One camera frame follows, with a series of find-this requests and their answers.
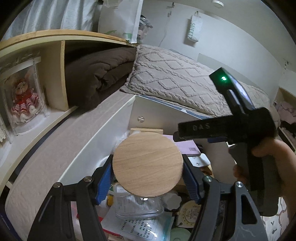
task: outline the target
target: hand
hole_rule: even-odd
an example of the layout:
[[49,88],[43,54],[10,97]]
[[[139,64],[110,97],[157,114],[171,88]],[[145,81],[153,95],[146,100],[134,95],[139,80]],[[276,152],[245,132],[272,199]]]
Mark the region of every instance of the hand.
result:
[[[271,155],[274,157],[279,176],[282,181],[281,194],[287,204],[288,217],[291,219],[296,212],[296,155],[289,146],[277,139],[265,138],[252,149],[256,157]],[[234,176],[246,184],[248,177],[242,175],[242,169],[234,166]]]

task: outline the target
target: doll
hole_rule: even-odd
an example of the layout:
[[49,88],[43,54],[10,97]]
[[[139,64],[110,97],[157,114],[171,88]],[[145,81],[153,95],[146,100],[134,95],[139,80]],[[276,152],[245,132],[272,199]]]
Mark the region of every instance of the doll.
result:
[[11,114],[15,123],[27,122],[32,116],[37,114],[39,106],[39,96],[34,89],[29,88],[26,76],[15,83],[14,106]]

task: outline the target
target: cable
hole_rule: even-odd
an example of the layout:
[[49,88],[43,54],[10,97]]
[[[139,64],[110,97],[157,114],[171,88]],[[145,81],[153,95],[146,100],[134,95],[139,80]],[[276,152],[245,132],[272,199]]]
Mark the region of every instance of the cable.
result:
[[[171,6],[171,7],[168,7],[168,8],[169,8],[169,9],[172,9],[172,8],[174,8],[174,7],[175,7],[175,3],[173,2],[173,3],[172,3],[172,6]],[[168,12],[168,19],[167,19],[167,22],[166,22],[166,24],[165,24],[165,34],[164,34],[164,36],[163,36],[161,42],[159,43],[158,47],[161,46],[162,42],[164,41],[164,39],[165,39],[165,37],[166,37],[166,35],[167,35],[167,33],[168,33],[168,24],[170,23],[170,17],[171,17],[171,15],[172,15],[172,10],[170,10],[170,11]]]

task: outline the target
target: ceiling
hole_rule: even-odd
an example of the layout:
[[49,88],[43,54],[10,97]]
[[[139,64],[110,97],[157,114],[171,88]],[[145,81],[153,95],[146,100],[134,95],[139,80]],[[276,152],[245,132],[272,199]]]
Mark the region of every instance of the ceiling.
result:
[[261,0],[220,0],[223,8],[215,7],[211,0],[175,0],[219,16],[254,37],[284,66],[296,71],[296,44],[275,13]]

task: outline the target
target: pink card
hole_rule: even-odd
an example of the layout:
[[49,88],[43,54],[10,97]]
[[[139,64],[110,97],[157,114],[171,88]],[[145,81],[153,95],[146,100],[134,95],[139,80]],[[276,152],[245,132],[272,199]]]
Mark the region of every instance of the pink card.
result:
[[[171,135],[163,135],[163,136],[174,141],[173,136]],[[186,154],[188,156],[200,156],[200,151],[193,140],[180,141],[180,142],[174,142],[174,143],[179,148],[181,154]]]

